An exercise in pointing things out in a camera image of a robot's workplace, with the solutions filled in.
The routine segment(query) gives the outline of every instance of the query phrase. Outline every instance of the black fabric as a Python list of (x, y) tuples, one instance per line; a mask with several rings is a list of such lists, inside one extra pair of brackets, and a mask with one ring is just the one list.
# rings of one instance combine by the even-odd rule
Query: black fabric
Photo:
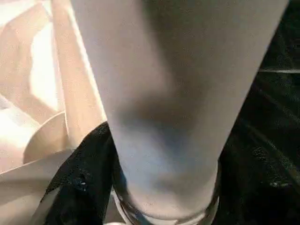
[(214, 225), (300, 224), (296, 76), (257, 75), (220, 157), (221, 194)]
[(264, 58), (262, 69), (300, 69), (300, 2), (290, 1)]
[(103, 223), (112, 187), (115, 152), (106, 122), (85, 137), (46, 190), (41, 204), (48, 194), (60, 189), (45, 218), (45, 225)]

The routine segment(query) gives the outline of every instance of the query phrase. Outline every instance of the black mesh fabric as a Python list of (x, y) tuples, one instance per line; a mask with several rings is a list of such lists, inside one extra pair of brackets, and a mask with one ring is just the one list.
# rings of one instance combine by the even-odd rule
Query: black mesh fabric
[(59, 168), (41, 201), (60, 189), (46, 217), (49, 225), (102, 224), (112, 187), (115, 147), (107, 122), (90, 132)]
[(296, 76), (257, 75), (220, 157), (221, 193), (214, 225), (300, 224)]
[(262, 62), (262, 69), (300, 69), (299, 14), (299, 0), (290, 1)]

